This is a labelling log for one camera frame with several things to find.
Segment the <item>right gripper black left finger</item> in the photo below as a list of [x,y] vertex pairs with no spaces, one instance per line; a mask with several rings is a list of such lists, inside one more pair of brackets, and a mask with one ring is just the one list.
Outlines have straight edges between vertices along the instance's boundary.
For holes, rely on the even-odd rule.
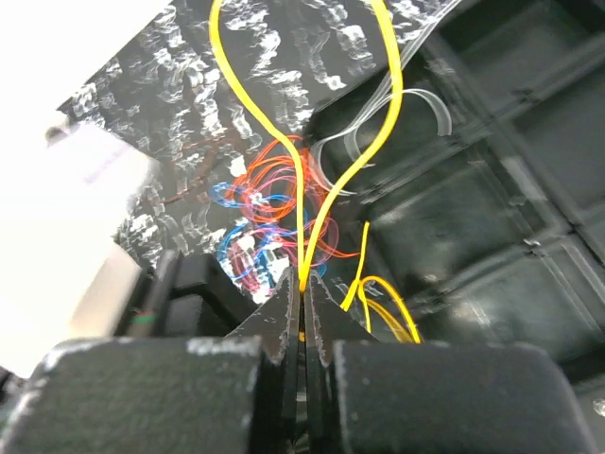
[[229,334],[261,343],[258,406],[269,421],[296,419],[300,307],[297,273],[288,269],[270,298]]

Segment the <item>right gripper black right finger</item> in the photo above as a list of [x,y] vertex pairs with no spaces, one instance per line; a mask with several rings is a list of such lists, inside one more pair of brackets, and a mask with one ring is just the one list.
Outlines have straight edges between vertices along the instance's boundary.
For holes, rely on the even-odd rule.
[[337,434],[334,344],[375,342],[376,338],[340,308],[317,273],[309,275],[303,312],[309,436],[312,440],[333,440]]

